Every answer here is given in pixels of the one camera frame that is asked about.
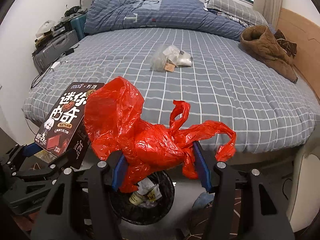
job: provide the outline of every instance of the suitcase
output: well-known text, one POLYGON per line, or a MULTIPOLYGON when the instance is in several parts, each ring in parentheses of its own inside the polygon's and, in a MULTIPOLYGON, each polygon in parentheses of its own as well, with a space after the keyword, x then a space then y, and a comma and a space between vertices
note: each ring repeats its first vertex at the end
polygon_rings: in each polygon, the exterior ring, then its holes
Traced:
POLYGON ((84 38, 84 24, 87 19, 87 14, 79 15, 73 18, 70 23, 73 30, 76 30, 79 41, 84 38))
POLYGON ((78 43, 76 30, 64 33, 53 39, 43 50, 33 56, 33 62, 39 74, 43 73, 48 66, 55 62, 62 53, 78 43))

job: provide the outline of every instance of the brown tag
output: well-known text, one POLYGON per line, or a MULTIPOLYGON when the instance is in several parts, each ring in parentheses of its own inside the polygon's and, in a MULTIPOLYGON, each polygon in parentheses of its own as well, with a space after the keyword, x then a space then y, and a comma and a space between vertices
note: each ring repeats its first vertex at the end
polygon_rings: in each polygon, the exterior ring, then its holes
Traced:
POLYGON ((174 72, 175 65, 167 63, 164 67, 166 71, 174 72))

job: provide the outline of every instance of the gray plaid pillow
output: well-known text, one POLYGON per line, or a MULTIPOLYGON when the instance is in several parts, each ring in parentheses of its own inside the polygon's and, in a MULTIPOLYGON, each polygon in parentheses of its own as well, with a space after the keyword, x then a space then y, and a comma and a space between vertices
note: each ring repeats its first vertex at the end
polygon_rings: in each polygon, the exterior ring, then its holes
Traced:
POLYGON ((254 25, 268 26, 261 13, 233 0, 209 0, 207 8, 222 11, 254 25))

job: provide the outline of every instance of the brown fleece blanket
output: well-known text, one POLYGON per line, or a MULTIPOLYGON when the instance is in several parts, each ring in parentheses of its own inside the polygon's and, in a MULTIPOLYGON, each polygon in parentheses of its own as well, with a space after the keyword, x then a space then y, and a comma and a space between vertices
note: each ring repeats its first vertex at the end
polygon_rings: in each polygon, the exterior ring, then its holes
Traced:
POLYGON ((297 82, 298 77, 292 68, 293 59, 281 48, 267 26, 255 25, 246 28, 241 33, 240 42, 250 56, 274 69, 292 83, 297 82))

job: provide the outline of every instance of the black trash bag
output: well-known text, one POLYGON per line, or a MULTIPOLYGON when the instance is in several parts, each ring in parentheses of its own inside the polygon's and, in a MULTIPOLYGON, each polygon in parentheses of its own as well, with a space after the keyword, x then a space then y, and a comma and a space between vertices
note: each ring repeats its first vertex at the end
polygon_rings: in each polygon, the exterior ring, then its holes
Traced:
POLYGON ((132 204, 129 198, 132 193, 109 192, 111 205, 116 216, 135 225, 150 225, 161 220, 170 211, 174 200, 174 185, 165 171, 157 171, 148 176, 154 183, 159 184, 162 197, 157 206, 143 208, 132 204))

